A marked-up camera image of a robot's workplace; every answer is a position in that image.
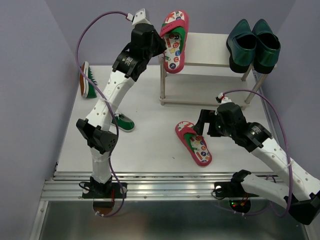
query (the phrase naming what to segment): gray wall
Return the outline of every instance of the gray wall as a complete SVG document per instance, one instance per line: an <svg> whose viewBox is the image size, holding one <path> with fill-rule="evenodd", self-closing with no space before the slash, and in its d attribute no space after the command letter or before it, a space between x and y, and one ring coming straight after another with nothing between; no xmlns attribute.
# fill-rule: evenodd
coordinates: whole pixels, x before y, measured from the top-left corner
<svg viewBox="0 0 320 240"><path fill-rule="evenodd" d="M173 10L189 14L190 32L229 34L236 23L246 18L251 27L260 18L268 21L277 33L295 0L46 0L66 41L74 52L83 29L98 15L119 10L134 14L141 8L149 11L157 30ZM113 64L130 41L131 25L121 15L106 16L84 37L80 59L90 64Z"/></svg>
<svg viewBox="0 0 320 240"><path fill-rule="evenodd" d="M2 0L0 25L0 238L24 240L54 171L77 71L44 0Z"/></svg>
<svg viewBox="0 0 320 240"><path fill-rule="evenodd" d="M297 0L278 32L278 68L263 84L284 123L292 157L320 179L320 1ZM320 236L320 216L316 221Z"/></svg>

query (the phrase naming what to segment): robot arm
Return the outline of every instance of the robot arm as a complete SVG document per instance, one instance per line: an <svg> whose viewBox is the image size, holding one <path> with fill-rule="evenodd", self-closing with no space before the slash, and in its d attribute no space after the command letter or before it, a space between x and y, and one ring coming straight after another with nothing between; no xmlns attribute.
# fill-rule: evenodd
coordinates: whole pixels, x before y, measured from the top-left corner
<svg viewBox="0 0 320 240"><path fill-rule="evenodd" d="M241 108L222 94L217 97L220 106L217 111L201 110L194 126L202 135L204 124L209 123L211 137L230 137L249 153L268 165L284 184L261 179L251 172L241 170L230 182L219 182L216 189L218 198L239 198L244 194L254 194L286 208L289 192L289 169L287 155L271 133L257 122L247 122ZM289 213L299 222L310 224L320 212L320 180L306 172L291 159L293 175L292 201Z"/></svg>
<svg viewBox="0 0 320 240"><path fill-rule="evenodd" d="M152 57L158 56L166 49L165 42L160 38L155 27L146 19L144 9L132 19L134 29L131 42L128 43L112 66L112 72L103 94L115 112L128 90L147 68ZM76 127L87 140L92 155L91 191L103 195L110 191L112 175L109 165L110 152L117 144L118 136L109 131L112 122L111 113L100 98L85 119L79 119Z"/></svg>

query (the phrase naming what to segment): dark green loafer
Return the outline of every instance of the dark green loafer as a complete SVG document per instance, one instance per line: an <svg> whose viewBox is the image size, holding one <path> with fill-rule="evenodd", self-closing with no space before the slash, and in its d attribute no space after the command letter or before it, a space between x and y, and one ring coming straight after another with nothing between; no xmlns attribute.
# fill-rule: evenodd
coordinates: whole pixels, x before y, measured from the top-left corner
<svg viewBox="0 0 320 240"><path fill-rule="evenodd" d="M246 19L239 21L231 31L226 47L230 52L229 64L233 72L243 74L248 70L255 58L256 40Z"/></svg>
<svg viewBox="0 0 320 240"><path fill-rule="evenodd" d="M253 67L258 73L269 74L279 59L279 39L264 19L260 19L254 25L252 32L257 38Z"/></svg>

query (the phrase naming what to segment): pink flip-flop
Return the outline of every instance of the pink flip-flop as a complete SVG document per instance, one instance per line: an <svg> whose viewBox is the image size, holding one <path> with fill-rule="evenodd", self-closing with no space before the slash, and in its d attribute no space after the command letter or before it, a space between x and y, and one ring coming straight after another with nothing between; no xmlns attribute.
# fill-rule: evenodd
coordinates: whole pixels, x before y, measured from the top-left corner
<svg viewBox="0 0 320 240"><path fill-rule="evenodd" d="M181 121L175 126L175 133L190 152L193 160L201 167L208 166L212 161L211 153L203 136L198 135L193 129L194 124Z"/></svg>
<svg viewBox="0 0 320 240"><path fill-rule="evenodd" d="M185 66L185 47L189 31L189 17L185 11L171 12L160 31L165 41L164 69L170 74L179 73Z"/></svg>

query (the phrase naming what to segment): green shoe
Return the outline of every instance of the green shoe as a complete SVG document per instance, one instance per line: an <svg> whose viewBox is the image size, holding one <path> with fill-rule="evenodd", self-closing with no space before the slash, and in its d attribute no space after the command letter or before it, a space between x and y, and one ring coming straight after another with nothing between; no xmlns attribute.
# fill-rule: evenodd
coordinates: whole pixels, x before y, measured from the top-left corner
<svg viewBox="0 0 320 240"><path fill-rule="evenodd" d="M279 39L264 19L260 19L254 25L252 32L257 37L253 67L258 73L269 74L279 59Z"/></svg>
<svg viewBox="0 0 320 240"><path fill-rule="evenodd" d="M230 52L229 65L233 72L243 74L248 70L255 57L256 41L248 21L239 21L226 40Z"/></svg>
<svg viewBox="0 0 320 240"><path fill-rule="evenodd" d="M97 85L97 82L94 78L94 75L92 74L91 68L89 67L89 63L85 61L81 67L84 74L95 84ZM80 81L80 91L81 96L85 99L93 99L97 97L95 88L82 76L80 73L79 75L79 81Z"/></svg>
<svg viewBox="0 0 320 240"><path fill-rule="evenodd" d="M135 128L135 123L130 118L128 118L126 115L120 112L115 113L115 119L118 123L118 126L121 130L125 132L131 132Z"/></svg>

